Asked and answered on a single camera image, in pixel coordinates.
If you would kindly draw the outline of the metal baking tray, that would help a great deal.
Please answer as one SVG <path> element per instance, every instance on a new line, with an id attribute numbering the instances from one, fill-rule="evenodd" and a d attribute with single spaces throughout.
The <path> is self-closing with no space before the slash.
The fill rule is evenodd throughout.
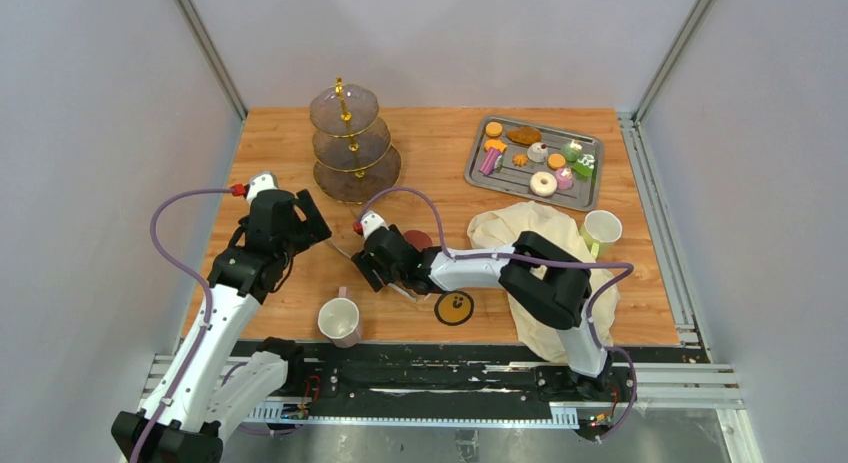
<path id="1" fill-rule="evenodd" d="M 490 175 L 486 176 L 479 172 L 479 168 L 486 153 L 483 148 L 484 142 L 491 139 L 484 133 L 485 125 L 490 121 L 496 121 L 502 124 L 502 135 L 499 138 L 494 139 L 502 140 L 507 144 L 507 148 L 503 153 L 497 169 Z M 529 189 L 529 180 L 531 176 L 539 171 L 554 173 L 554 170 L 549 169 L 546 162 L 534 163 L 531 161 L 529 165 L 522 168 L 516 168 L 513 166 L 513 156 L 516 154 L 526 153 L 528 147 L 512 143 L 506 137 L 506 132 L 520 126 L 531 126 L 537 128 L 542 135 L 541 143 L 547 145 L 549 155 L 552 153 L 561 153 L 563 145 L 569 143 L 571 140 L 579 141 L 583 147 L 582 154 L 591 153 L 595 155 L 596 166 L 592 178 L 589 180 L 581 180 L 572 173 L 574 177 L 574 184 L 570 189 L 566 191 L 557 191 L 549 198 L 543 198 L 533 194 Z M 595 209 L 598 203 L 603 157 L 604 144 L 595 136 L 562 128 L 535 124 L 511 117 L 489 115 L 484 117 L 478 126 L 470 154 L 465 165 L 464 178 L 467 183 L 474 187 L 493 190 L 514 196 L 526 197 L 531 200 L 546 202 L 550 205 L 566 209 L 588 212 Z"/>

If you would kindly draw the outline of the metal tongs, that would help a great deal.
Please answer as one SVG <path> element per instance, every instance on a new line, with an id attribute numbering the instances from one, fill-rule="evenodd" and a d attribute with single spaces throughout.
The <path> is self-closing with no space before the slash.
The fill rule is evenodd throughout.
<path id="1" fill-rule="evenodd" d="M 332 248 L 334 251 L 336 251 L 337 253 L 342 255 L 344 258 L 346 258 L 346 259 L 351 258 L 351 255 L 349 253 L 347 253 L 345 250 L 343 250 L 341 247 L 339 247 L 331 239 L 325 240 L 324 244 L 327 245 L 328 247 Z M 386 284 L 385 288 L 390 288 L 393 291 L 397 292 L 398 294 L 402 295 L 404 298 L 406 298 L 406 299 L 408 299 L 412 302 L 415 302 L 415 303 L 426 301 L 428 299 L 428 296 L 425 296 L 425 297 L 416 296 L 413 293 L 407 291 L 406 289 L 404 289 L 404 288 L 402 288 L 398 285 L 395 285 L 393 283 Z"/>

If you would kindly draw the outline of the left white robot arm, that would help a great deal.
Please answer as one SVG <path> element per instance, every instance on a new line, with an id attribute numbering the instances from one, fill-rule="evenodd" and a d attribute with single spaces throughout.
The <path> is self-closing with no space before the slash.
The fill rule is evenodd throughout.
<path id="1" fill-rule="evenodd" d="M 159 385 L 135 412 L 120 412 L 111 434 L 130 462 L 217 462 L 246 416 L 277 391 L 308 393 L 304 349 L 269 337 L 220 382 L 246 325 L 289 277 L 295 257 L 332 232 L 311 194 L 237 185 L 249 213 L 239 221 L 207 277 L 194 270 L 204 300 Z"/>

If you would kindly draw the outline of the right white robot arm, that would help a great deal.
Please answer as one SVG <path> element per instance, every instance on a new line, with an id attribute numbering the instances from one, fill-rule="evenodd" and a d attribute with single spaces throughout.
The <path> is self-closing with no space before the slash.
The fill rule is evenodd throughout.
<path id="1" fill-rule="evenodd" d="M 417 249 L 394 225 L 354 225 L 363 249 L 351 260 L 373 290 L 396 285 L 416 294 L 473 288 L 504 290 L 533 318 L 556 330 L 564 346 L 574 391 L 594 400 L 608 391 L 608 353 L 592 336 L 586 306 L 590 268 L 545 237 L 523 231 L 508 245 L 477 250 Z"/>

